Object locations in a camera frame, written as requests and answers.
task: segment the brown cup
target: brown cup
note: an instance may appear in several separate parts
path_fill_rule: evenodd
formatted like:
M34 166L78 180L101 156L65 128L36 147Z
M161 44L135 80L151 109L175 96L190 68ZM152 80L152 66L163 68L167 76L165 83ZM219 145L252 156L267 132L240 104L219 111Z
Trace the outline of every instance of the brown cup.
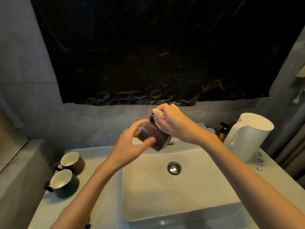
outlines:
M61 171L63 169L69 169L72 171L74 175L80 174L85 168L85 161L77 152L70 152L64 155L60 162L56 162L54 164L54 168L57 171Z
M153 136L156 142L151 146L154 150L160 151L164 149L170 142L171 136L162 132L155 124L154 114L147 118L138 138L140 141L145 141L147 138Z

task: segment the amber pump bottle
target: amber pump bottle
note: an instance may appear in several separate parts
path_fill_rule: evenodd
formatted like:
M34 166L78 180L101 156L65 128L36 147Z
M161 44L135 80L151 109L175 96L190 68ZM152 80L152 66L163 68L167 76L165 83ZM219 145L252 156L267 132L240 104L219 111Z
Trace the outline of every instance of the amber pump bottle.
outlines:
M215 134L217 135L217 137L219 138L219 140L221 142L224 142L224 140L226 139L226 137L228 135L228 132L229 132L228 128L230 126L223 122L221 122L220 124L223 128L221 130L217 131Z

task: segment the sink drain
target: sink drain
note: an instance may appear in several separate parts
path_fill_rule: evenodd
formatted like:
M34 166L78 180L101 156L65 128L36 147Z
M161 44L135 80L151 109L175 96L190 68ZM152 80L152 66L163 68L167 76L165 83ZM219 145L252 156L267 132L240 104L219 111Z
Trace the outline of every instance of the sink drain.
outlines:
M181 165L178 162L170 162L167 166L168 171L173 174L177 175L181 172Z

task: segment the kettle handle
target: kettle handle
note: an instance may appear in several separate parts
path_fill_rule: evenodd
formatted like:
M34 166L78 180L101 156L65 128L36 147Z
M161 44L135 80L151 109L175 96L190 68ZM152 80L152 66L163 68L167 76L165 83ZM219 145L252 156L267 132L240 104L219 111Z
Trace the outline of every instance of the kettle handle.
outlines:
M229 134L227 135L226 139L224 140L224 145L228 148L233 140L234 135L237 133L238 130L240 130L243 127L246 127L247 125L244 122L238 122L231 128Z

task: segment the white sink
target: white sink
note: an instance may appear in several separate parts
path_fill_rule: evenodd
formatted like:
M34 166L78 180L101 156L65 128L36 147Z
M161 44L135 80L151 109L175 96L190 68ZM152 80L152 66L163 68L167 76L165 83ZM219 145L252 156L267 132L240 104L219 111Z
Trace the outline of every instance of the white sink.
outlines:
M160 152L149 148L123 169L125 220L147 221L149 228L238 214L240 200L210 156L199 146L171 142ZM171 161L181 165L180 174L170 174Z

